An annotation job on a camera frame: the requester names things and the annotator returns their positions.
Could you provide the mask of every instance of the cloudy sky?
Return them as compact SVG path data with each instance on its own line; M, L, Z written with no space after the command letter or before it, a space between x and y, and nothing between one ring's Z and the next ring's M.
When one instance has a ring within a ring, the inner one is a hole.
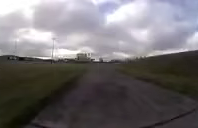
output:
M0 54L50 57L53 37L56 56L195 50L198 0L0 0Z

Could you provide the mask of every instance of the grassy slope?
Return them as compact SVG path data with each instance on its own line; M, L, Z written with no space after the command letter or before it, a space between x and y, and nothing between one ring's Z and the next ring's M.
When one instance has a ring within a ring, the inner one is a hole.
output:
M83 65L1 65L0 128L18 127L16 119L83 71Z
M134 77L198 98L198 51L163 55L125 64Z

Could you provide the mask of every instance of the grass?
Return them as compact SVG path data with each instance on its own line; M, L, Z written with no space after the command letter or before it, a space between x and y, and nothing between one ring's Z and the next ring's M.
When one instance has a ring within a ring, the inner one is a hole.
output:
M141 59L120 70L198 99L198 51Z
M85 71L83 65L0 65L0 128L17 128L39 103Z

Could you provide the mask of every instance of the gray cloud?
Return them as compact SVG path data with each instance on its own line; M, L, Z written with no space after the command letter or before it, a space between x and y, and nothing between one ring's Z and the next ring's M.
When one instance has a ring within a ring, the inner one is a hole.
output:
M194 41L198 37L193 36L198 32L198 2L190 1L127 0L116 3L108 12L111 2L42 1L34 6L33 19L26 18L22 11L0 16L0 50L13 53L21 29L51 32L57 38L57 48L93 52L106 58L198 47L198 41ZM20 38L19 54L49 56L51 39L34 38Z

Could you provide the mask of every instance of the road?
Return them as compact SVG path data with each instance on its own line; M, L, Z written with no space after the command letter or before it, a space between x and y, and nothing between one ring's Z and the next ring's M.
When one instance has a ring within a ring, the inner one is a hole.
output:
M25 128L198 128L198 101L94 65Z

